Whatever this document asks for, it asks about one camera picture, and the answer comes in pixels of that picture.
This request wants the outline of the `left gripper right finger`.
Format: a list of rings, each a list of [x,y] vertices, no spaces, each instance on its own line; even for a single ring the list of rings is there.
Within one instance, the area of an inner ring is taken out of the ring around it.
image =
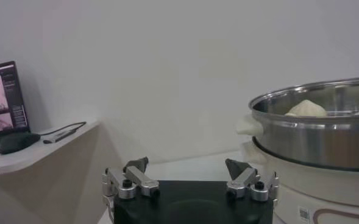
[[[275,171],[261,176],[249,163],[227,158],[226,167],[231,180],[226,183],[226,196],[233,202],[249,196],[257,202],[278,202],[279,176]]]

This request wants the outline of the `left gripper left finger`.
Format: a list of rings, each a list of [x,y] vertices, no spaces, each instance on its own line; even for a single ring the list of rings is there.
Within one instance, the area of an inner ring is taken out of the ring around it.
[[[102,193],[106,197],[117,196],[122,200],[136,197],[137,190],[149,198],[160,196],[160,184],[145,175],[148,157],[128,161],[123,169],[106,168],[102,174]]]

